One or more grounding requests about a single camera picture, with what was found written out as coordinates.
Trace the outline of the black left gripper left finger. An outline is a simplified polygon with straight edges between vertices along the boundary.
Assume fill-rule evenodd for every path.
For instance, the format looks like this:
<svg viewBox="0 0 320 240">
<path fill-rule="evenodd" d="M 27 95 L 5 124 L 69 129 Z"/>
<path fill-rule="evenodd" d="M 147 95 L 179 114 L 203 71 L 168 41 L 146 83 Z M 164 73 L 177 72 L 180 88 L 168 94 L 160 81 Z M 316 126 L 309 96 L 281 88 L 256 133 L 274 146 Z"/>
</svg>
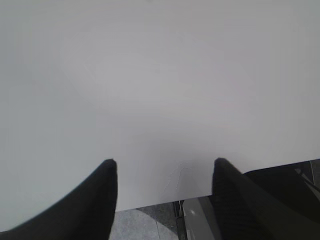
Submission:
<svg viewBox="0 0 320 240">
<path fill-rule="evenodd" d="M 117 163 L 103 161 L 81 184 L 32 219 L 0 234 L 2 240 L 107 240 L 118 197 Z"/>
</svg>

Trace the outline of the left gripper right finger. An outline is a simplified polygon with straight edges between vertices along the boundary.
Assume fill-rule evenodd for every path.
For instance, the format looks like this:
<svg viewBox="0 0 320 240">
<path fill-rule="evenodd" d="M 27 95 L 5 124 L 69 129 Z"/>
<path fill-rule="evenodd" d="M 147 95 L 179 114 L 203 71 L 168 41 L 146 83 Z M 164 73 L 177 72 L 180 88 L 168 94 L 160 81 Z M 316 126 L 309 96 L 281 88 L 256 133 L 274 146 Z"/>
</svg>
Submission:
<svg viewBox="0 0 320 240">
<path fill-rule="evenodd" d="M 283 204 L 224 158 L 214 162 L 211 203 L 224 240 L 320 238 L 320 222 Z"/>
</svg>

